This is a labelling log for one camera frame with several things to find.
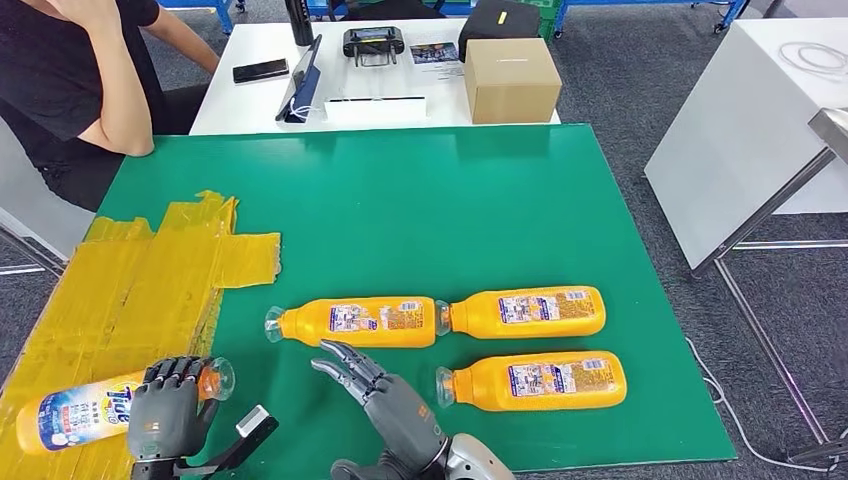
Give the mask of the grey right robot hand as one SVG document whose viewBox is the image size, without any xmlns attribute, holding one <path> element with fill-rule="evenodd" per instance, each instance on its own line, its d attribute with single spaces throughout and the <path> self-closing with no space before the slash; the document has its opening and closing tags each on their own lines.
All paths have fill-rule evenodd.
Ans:
<svg viewBox="0 0 848 480">
<path fill-rule="evenodd" d="M 444 479 L 450 444 L 432 409 L 401 376 L 387 372 L 353 346 L 330 339 L 320 348 L 335 355 L 342 366 L 323 359 L 311 365 L 342 385 L 359 403 L 384 441 L 372 465 L 338 459 L 333 479 Z"/>
</svg>

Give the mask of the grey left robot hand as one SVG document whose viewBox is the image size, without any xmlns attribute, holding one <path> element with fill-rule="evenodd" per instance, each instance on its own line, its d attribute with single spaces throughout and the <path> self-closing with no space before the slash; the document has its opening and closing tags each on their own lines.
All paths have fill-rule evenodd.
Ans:
<svg viewBox="0 0 848 480">
<path fill-rule="evenodd" d="M 204 447 L 219 402 L 199 399 L 210 357 L 179 356 L 148 367 L 131 402 L 127 445 L 136 461 L 194 456 Z"/>
</svg>

